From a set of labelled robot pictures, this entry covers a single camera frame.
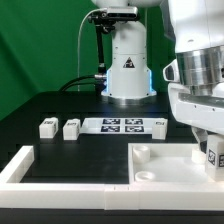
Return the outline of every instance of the white plastic tray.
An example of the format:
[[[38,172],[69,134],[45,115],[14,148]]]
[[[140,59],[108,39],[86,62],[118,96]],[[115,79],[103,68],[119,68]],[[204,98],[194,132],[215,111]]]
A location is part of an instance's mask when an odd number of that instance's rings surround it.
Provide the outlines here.
[[[140,156],[144,163],[133,162],[136,146],[137,151],[150,148],[148,161]],[[0,174],[0,207],[224,211],[224,182],[209,179],[201,164],[203,155],[193,153],[192,158],[192,150],[197,152],[197,145],[129,144],[128,185],[26,184],[19,182],[34,151],[25,146]],[[150,175],[136,180],[142,171]]]

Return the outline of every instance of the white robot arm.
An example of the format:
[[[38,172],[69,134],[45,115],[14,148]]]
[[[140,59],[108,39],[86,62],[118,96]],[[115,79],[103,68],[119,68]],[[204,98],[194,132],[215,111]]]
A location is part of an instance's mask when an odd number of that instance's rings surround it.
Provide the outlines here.
[[[116,17],[131,6],[150,7],[162,0],[92,0],[100,8],[107,8]],[[147,67],[146,29],[140,22],[116,22],[112,32],[113,62],[107,71],[107,86],[102,96],[119,104],[142,104],[156,95],[152,89],[152,73]]]
[[[223,181],[224,1],[169,0],[169,9],[176,59],[164,69],[164,77],[171,71],[172,112],[177,121],[192,126],[205,146],[207,174]]]

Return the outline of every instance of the white block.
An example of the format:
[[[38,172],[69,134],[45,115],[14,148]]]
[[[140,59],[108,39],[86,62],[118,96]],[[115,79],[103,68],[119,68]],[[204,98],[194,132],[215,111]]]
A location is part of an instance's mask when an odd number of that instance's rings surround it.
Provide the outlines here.
[[[68,120],[63,127],[64,140],[77,140],[80,133],[80,120]]]
[[[152,139],[166,139],[167,133],[167,119],[158,119],[154,122],[152,126]]]
[[[19,183],[33,161],[33,146],[23,146],[1,172],[0,184]]]
[[[54,138],[58,131],[58,119],[56,117],[46,118],[39,126],[40,138]]]

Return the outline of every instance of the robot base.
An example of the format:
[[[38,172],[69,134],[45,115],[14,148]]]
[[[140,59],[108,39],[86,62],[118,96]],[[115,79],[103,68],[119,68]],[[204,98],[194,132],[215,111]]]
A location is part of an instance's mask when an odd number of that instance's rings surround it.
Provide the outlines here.
[[[104,102],[112,103],[116,105],[143,105],[147,103],[152,103],[156,99],[156,91],[152,91],[148,94],[146,97],[142,98],[133,98],[133,99],[127,99],[127,98],[115,98],[110,95],[106,95],[105,93],[101,94],[101,99]]]

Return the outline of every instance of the cable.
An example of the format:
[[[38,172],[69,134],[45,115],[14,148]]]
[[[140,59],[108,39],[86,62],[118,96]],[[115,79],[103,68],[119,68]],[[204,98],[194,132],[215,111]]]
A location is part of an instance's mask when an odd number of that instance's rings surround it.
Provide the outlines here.
[[[78,65],[77,65],[77,76],[78,78],[80,77],[80,43],[81,43],[81,35],[82,35],[82,29],[83,29],[83,24],[86,21],[86,19],[94,12],[102,12],[105,11],[106,8],[102,8],[102,9],[95,9],[90,11],[82,20],[82,23],[80,25],[79,28],[79,35],[78,35],[78,47],[77,47],[77,57],[78,57]]]
[[[84,79],[93,79],[95,78],[95,75],[86,75],[86,76],[82,76],[82,77],[79,77],[79,78],[76,78],[76,79],[72,79],[71,81],[67,82],[65,85],[63,85],[59,91],[63,91],[65,88],[67,88],[67,86],[75,83],[75,82],[78,82],[78,81],[81,81],[81,80],[84,80]]]
[[[96,85],[97,83],[95,82],[84,82],[84,83],[71,83],[70,85],[66,86],[64,89],[60,91],[66,91],[67,89],[73,87],[73,86],[82,86],[82,85]]]

